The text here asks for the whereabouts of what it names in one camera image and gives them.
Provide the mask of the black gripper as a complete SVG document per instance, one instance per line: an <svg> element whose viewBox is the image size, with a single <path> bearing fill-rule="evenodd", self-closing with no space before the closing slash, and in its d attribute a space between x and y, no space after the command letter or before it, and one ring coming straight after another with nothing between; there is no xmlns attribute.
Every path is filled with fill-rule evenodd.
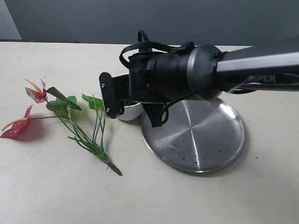
<svg viewBox="0 0 299 224"><path fill-rule="evenodd" d="M160 127L166 123L166 117L162 120L166 106L162 103L164 97L161 94L163 75L156 68L158 58L162 52L135 53L129 57L129 98L141 103L152 127Z"/></svg>

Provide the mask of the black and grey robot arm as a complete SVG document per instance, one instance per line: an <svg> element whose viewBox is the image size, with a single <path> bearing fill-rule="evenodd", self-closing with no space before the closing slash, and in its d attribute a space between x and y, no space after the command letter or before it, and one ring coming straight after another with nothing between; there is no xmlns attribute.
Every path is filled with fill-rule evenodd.
<svg viewBox="0 0 299 224"><path fill-rule="evenodd" d="M181 100L299 89L297 43L228 52L209 44L172 47L145 41L123 52L132 50L137 53L128 59L119 57L129 70L129 98L143 105L153 127L166 123L169 108Z"/></svg>

